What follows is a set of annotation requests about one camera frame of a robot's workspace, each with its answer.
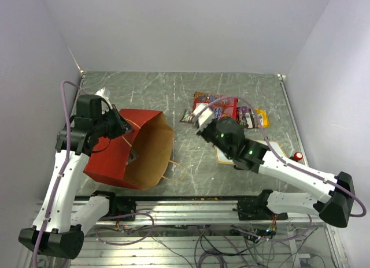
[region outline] red bottle cap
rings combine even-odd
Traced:
[[[303,158],[303,154],[302,154],[301,152],[297,151],[297,152],[293,155],[293,158],[294,158],[294,160],[295,160],[295,161],[300,161],[300,160],[302,160],[302,158]]]

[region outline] white wall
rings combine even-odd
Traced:
[[[83,70],[286,74],[329,0],[45,0]]]
[[[0,259],[15,267],[64,124],[59,83],[80,73],[43,0],[0,0],[0,17]]]
[[[353,176],[370,208],[370,0],[331,0],[287,75],[311,166]],[[342,230],[352,267],[368,267],[370,215]]]

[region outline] chip bag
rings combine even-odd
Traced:
[[[199,103],[210,103],[214,100],[223,97],[224,95],[212,95],[203,92],[194,93],[194,104],[193,110],[197,108]],[[236,105],[238,104],[238,99],[223,99],[211,106],[215,119],[220,119],[222,117],[232,117],[236,119]]]
[[[263,128],[270,126],[266,111],[258,108],[255,108],[255,111],[257,113],[257,117],[254,116],[252,109],[247,108],[246,106],[237,107],[236,121],[243,128],[258,128],[258,118]]]

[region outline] yellow snack package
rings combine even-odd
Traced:
[[[236,121],[243,128],[258,128],[257,119],[259,119],[263,128],[270,126],[268,116],[265,110],[255,108],[257,117],[254,116],[252,109],[247,108],[246,106],[236,108]]]

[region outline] paper bag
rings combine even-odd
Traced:
[[[124,135],[138,154],[127,164],[131,147],[121,138],[101,138],[91,154],[84,173],[99,183],[124,188],[148,189],[158,184],[171,157],[174,132],[167,125],[163,112],[142,109],[121,109],[120,114],[135,128]]]

